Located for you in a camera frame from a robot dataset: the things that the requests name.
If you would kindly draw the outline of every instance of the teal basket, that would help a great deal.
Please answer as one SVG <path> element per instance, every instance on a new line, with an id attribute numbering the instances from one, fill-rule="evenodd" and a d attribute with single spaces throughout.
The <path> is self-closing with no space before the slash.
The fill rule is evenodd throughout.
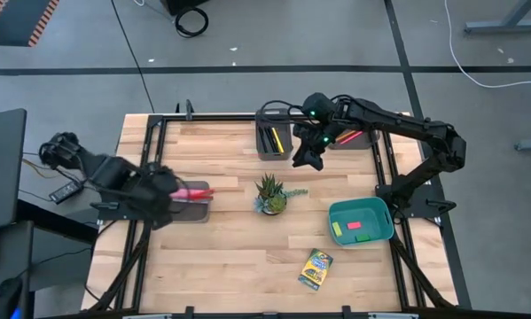
<path id="1" fill-rule="evenodd" d="M 360 198 L 334 203 L 328 210 L 328 226 L 334 241 L 340 245 L 358 245 L 387 240 L 394 234 L 394 224 L 389 209 L 381 198 Z M 340 226 L 341 236 L 336 236 L 332 224 Z M 351 222 L 360 222 L 359 229 L 349 230 Z"/>

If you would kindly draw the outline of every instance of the wooden table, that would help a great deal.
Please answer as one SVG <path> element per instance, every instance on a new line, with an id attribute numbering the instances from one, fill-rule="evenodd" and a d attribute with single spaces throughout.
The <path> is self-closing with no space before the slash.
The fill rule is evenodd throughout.
<path id="1" fill-rule="evenodd" d="M 135 164 L 147 118 L 131 114 L 123 124 L 117 154 Z M 173 121 L 165 141 L 162 163 L 184 180 L 209 182 L 216 194 L 207 223 L 172 223 L 151 233 L 141 313 L 183 313 L 186 306 L 197 313 L 339 312 L 343 305 L 352 311 L 400 310 L 388 242 L 342 248 L 328 229 L 331 203 L 374 196 L 378 181 L 371 150 L 328 150 L 324 170 L 317 172 L 293 168 L 290 160 L 260 161 L 252 121 Z M 418 143 L 401 136 L 392 141 L 399 173 L 406 174 L 421 161 Z M 299 143 L 294 138 L 293 144 Z M 390 181 L 383 149 L 382 156 Z M 257 214 L 254 182 L 265 172 L 275 173 L 288 190 L 308 189 L 308 195 L 291 198 L 279 216 Z M 425 220 L 411 220 L 410 228 L 419 266 L 445 299 L 456 303 L 439 229 Z M 127 229 L 128 222 L 119 221 L 98 239 L 88 280 L 97 295 L 120 270 Z M 312 248 L 334 258 L 318 292 L 297 281 Z M 403 271 L 414 305 L 404 265 Z M 124 306 L 130 305 L 134 281 Z M 86 294 L 82 308 L 93 303 Z"/>

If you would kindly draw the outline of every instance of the gray floor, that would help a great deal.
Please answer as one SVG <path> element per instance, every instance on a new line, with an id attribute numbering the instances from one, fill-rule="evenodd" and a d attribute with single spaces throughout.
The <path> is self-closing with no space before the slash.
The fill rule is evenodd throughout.
<path id="1" fill-rule="evenodd" d="M 152 8 L 115 2 L 141 66 L 399 64 L 382 1 L 214 0 L 202 5 L 210 28 L 191 40 L 178 37 L 172 18 L 152 9 L 162 11 L 156 0 L 147 0 Z M 531 65 L 531 35 L 461 31 L 464 21 L 503 17 L 517 0 L 450 2 L 463 64 Z M 412 65 L 454 65 L 442 1 L 394 0 L 394 6 Z M 197 23 L 188 19 L 185 24 Z M 0 68 L 133 66 L 109 0 L 63 0 L 35 48 L 0 47 Z M 475 76 L 492 84 L 531 79 L 531 74 Z M 531 312 L 531 152 L 512 149 L 516 141 L 531 138 L 531 86 L 482 89 L 460 74 L 414 78 L 425 115 L 451 122 L 468 142 L 466 167 L 443 175 L 442 182 L 448 199 L 458 203 L 451 216 L 473 307 Z M 389 110 L 411 111 L 400 74 L 148 74 L 145 80 L 155 111 L 162 113 L 186 98 L 197 112 L 251 112 L 276 98 L 301 103 L 314 91 L 348 93 Z M 18 107 L 28 110 L 26 152 L 35 152 L 56 132 L 73 131 L 91 151 L 113 153 L 124 114 L 151 111 L 138 75 L 0 76 L 0 111 Z M 41 179 L 24 167 L 21 188 L 46 196 L 64 182 Z M 97 199 L 86 191 L 54 206 L 20 196 L 64 215 Z M 91 211 L 73 217 L 96 218 Z M 48 236 L 38 235 L 57 247 L 35 261 L 81 249 Z M 88 263 L 84 253 L 37 270 L 37 279 L 55 276 L 62 284 L 39 291 L 38 316 L 79 309 Z M 44 286 L 37 279 L 35 287 Z"/>

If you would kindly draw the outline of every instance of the yellow crayon box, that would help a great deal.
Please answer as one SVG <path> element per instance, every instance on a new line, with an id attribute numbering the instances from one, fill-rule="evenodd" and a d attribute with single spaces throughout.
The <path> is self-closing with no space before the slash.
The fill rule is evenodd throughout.
<path id="1" fill-rule="evenodd" d="M 332 257 L 315 248 L 310 253 L 307 264 L 304 265 L 299 275 L 299 281 L 317 291 L 328 275 L 328 268 L 331 265 Z"/>

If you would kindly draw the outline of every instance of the red block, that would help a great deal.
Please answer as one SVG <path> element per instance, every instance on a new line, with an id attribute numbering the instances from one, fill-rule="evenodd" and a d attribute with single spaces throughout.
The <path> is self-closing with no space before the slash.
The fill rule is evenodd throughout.
<path id="1" fill-rule="evenodd" d="M 347 228 L 349 230 L 355 230 L 355 229 L 359 229 L 362 227 L 362 224 L 360 222 L 349 222 L 347 224 Z"/>

